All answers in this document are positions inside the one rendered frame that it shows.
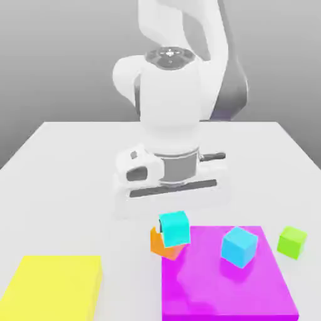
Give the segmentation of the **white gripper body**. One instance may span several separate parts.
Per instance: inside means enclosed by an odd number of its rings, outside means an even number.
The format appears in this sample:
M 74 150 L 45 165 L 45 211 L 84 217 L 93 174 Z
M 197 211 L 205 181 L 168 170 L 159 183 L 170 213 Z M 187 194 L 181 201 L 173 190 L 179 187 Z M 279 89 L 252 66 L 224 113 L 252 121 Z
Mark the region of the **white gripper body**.
M 199 164 L 196 177 L 179 186 L 125 187 L 115 178 L 113 213 L 118 219 L 220 207 L 229 202 L 231 184 L 226 164 Z

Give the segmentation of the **small orange cube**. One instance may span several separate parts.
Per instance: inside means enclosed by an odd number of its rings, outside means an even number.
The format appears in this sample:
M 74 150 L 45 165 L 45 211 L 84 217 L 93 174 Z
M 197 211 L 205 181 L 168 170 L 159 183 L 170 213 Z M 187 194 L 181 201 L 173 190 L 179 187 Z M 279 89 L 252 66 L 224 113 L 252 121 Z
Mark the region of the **small orange cube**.
M 174 261 L 181 251 L 184 249 L 185 245 L 177 245 L 166 248 L 163 244 L 161 233 L 156 231 L 153 227 L 150 231 L 150 251 L 168 260 Z

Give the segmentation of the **small green cube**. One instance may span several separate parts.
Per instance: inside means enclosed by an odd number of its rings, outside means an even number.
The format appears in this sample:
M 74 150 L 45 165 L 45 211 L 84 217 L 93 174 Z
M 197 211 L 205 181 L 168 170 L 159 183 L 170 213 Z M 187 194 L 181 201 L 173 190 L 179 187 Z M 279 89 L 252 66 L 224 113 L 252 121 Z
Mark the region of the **small green cube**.
M 306 239 L 306 232 L 292 226 L 286 226 L 279 237 L 277 251 L 297 260 L 303 250 Z

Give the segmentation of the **large yellow box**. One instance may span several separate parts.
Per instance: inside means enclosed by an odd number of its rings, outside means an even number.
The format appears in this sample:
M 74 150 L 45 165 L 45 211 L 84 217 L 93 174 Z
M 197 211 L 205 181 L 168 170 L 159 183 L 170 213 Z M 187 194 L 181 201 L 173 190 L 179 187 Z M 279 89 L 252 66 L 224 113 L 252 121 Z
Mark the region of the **large yellow box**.
M 93 321 L 100 256 L 24 256 L 2 299 L 0 321 Z

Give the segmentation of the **large magenta box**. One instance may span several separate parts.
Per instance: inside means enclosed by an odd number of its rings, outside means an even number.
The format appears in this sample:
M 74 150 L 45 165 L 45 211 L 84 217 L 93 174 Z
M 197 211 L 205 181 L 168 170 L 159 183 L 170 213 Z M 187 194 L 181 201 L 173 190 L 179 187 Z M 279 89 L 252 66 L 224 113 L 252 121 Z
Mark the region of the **large magenta box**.
M 162 259 L 162 321 L 298 321 L 299 313 L 261 226 L 255 257 L 238 268 L 221 257 L 230 226 L 193 226 L 191 244 Z

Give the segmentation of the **small teal cube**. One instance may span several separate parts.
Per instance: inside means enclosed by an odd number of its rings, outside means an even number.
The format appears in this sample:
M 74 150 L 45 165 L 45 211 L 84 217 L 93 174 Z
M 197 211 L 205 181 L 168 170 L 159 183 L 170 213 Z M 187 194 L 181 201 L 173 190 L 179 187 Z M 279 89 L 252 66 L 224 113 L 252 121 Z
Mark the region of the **small teal cube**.
M 160 214 L 162 238 L 166 248 L 191 242 L 189 219 L 184 211 Z

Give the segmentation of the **small blue cube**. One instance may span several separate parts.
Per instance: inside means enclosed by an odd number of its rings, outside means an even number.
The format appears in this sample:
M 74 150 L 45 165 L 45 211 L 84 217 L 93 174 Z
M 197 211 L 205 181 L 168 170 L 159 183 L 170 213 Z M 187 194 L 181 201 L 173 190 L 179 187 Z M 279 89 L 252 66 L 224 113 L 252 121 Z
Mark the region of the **small blue cube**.
M 244 268 L 255 256 L 257 235 L 235 226 L 222 239 L 221 257 L 238 268 Z

